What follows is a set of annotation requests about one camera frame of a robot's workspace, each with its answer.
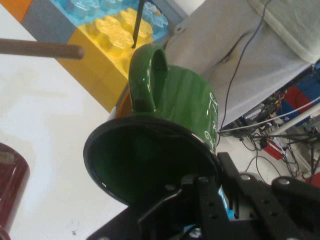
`yellow lego brick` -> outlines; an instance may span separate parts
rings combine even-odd
[[[115,15],[115,17],[119,20],[121,23],[121,26],[127,30],[131,35],[134,34],[135,24],[136,24],[136,18],[137,18],[137,11],[128,8],[127,10],[121,10],[118,14]],[[152,35],[153,30],[149,23],[146,21],[141,21],[139,33],[138,33],[138,40],[140,41],[146,41],[150,36]]]
[[[123,30],[120,22],[111,16],[95,19],[87,25],[87,32],[108,54],[113,56],[119,56],[134,44],[131,34]]]
[[[152,43],[151,34],[138,39],[136,49]],[[58,59],[58,62],[110,112],[128,84],[133,43],[132,34],[114,16],[105,16],[76,28],[68,41],[83,46],[82,60]]]

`toy brick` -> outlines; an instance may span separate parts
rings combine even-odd
[[[21,24],[39,42],[66,44],[76,30],[49,0],[33,0]]]
[[[97,18],[103,19],[106,15],[117,14],[121,21],[121,18],[127,17],[123,10],[130,7],[137,9],[138,0],[33,0],[21,24],[39,42],[65,44],[76,27]],[[142,19],[150,23],[155,41],[159,42],[169,33],[167,18],[152,3],[145,3]],[[130,33],[133,32],[135,20],[136,15],[124,26]]]
[[[32,0],[0,0],[8,12],[21,23],[28,11]]]
[[[141,21],[137,48],[152,43],[151,26]],[[128,84],[128,72],[135,49],[132,34],[122,28],[114,16],[98,18],[79,26],[68,44],[84,48],[82,60],[58,59],[58,62],[107,110],[111,111]]]

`red panel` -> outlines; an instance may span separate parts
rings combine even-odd
[[[271,140],[267,140],[268,146],[266,146],[263,150],[268,153],[270,156],[274,157],[276,160],[282,159],[281,149]]]
[[[290,87],[284,99],[294,109],[300,108],[303,105],[310,103],[310,100],[304,95],[302,91],[300,91],[299,88],[297,88],[297,86]],[[298,113],[302,114],[313,106],[313,104],[310,104],[309,106],[306,106],[305,108],[299,110]]]
[[[320,172],[318,172],[316,175],[313,176],[311,184],[320,188]]]

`wooden dowel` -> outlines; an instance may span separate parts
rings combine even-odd
[[[0,38],[0,54],[82,59],[85,55],[85,51],[78,45]]]

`white cable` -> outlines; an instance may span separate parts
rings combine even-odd
[[[314,102],[318,101],[319,99],[320,99],[320,96],[317,97],[315,100],[313,100],[313,101],[311,101],[311,102],[308,102],[307,104],[305,104],[305,105],[303,105],[303,106],[301,106],[301,107],[299,107],[299,108],[297,108],[297,109],[295,109],[295,110],[293,110],[293,111],[287,112],[287,113],[282,114],[282,115],[280,115],[280,116],[275,116],[275,117],[273,117],[273,118],[271,118],[271,119],[268,119],[268,120],[265,120],[265,121],[262,121],[262,122],[258,122],[258,123],[255,123],[255,124],[252,124],[252,125],[249,125],[249,126],[240,126],[240,127],[236,127],[236,128],[227,129],[227,130],[221,130],[221,131],[219,131],[219,132],[229,132],[229,131],[238,130],[238,129],[247,129],[247,128],[251,128],[251,127],[253,127],[253,126],[257,126],[257,125],[260,125],[260,124],[268,123],[268,122],[270,122],[270,121],[272,121],[272,120],[275,120],[275,119],[282,118],[282,117],[284,117],[284,116],[293,114],[293,113],[299,111],[300,109],[304,109],[305,107],[313,104]]]

